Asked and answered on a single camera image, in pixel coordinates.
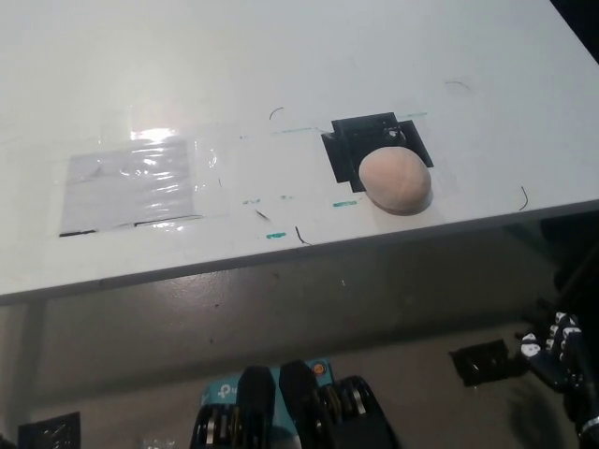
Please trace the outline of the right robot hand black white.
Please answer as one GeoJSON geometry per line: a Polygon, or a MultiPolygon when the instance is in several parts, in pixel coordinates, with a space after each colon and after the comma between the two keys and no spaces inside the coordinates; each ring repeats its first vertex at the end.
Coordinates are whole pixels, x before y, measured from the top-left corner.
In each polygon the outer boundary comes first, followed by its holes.
{"type": "Polygon", "coordinates": [[[541,326],[519,337],[519,358],[544,384],[563,394],[581,442],[598,443],[598,374],[577,317],[552,311],[541,326]]]}

